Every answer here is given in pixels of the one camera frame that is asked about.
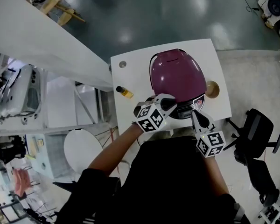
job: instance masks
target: round white table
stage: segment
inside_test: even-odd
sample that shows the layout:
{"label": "round white table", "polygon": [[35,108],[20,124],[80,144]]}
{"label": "round white table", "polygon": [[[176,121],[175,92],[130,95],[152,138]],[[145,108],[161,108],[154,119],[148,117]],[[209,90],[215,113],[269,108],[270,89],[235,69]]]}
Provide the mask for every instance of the round white table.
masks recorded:
{"label": "round white table", "polygon": [[84,129],[72,130],[65,137],[65,158],[78,174],[82,174],[102,150],[98,139]]}

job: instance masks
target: white wall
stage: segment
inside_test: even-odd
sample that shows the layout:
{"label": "white wall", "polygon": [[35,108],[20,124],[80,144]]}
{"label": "white wall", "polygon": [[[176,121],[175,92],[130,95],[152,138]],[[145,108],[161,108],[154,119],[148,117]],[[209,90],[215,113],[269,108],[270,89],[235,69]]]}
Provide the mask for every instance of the white wall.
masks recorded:
{"label": "white wall", "polygon": [[25,0],[0,0],[0,53],[112,90],[108,64]]}

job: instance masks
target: yellow bottle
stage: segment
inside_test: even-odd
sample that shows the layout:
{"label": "yellow bottle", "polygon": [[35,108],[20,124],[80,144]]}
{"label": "yellow bottle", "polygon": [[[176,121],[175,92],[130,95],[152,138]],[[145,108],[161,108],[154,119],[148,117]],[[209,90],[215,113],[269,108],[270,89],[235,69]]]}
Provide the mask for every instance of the yellow bottle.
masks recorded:
{"label": "yellow bottle", "polygon": [[122,94],[124,97],[127,97],[129,99],[132,98],[134,95],[133,93],[128,91],[126,88],[121,87],[121,86],[117,86],[116,91],[119,92],[120,94]]}

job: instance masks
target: wooden stool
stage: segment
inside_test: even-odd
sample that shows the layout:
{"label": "wooden stool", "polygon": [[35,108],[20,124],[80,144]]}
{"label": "wooden stool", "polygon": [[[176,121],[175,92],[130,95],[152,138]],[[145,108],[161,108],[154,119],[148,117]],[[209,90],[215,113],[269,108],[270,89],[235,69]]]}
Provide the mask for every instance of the wooden stool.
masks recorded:
{"label": "wooden stool", "polygon": [[48,15],[49,11],[51,11],[54,7],[63,11],[63,14],[59,17],[57,22],[60,26],[65,25],[72,17],[85,22],[84,19],[75,15],[76,12],[74,9],[65,7],[59,2],[60,0],[46,0],[46,2],[41,7],[40,11],[46,15]]}

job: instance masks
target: person's right arm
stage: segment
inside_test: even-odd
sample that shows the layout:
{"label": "person's right arm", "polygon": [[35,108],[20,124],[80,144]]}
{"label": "person's right arm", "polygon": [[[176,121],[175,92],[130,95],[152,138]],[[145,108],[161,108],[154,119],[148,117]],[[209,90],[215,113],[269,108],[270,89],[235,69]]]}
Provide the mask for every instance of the person's right arm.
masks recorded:
{"label": "person's right arm", "polygon": [[215,196],[221,196],[223,194],[229,194],[227,185],[220,172],[219,166],[215,157],[203,158],[210,187]]}

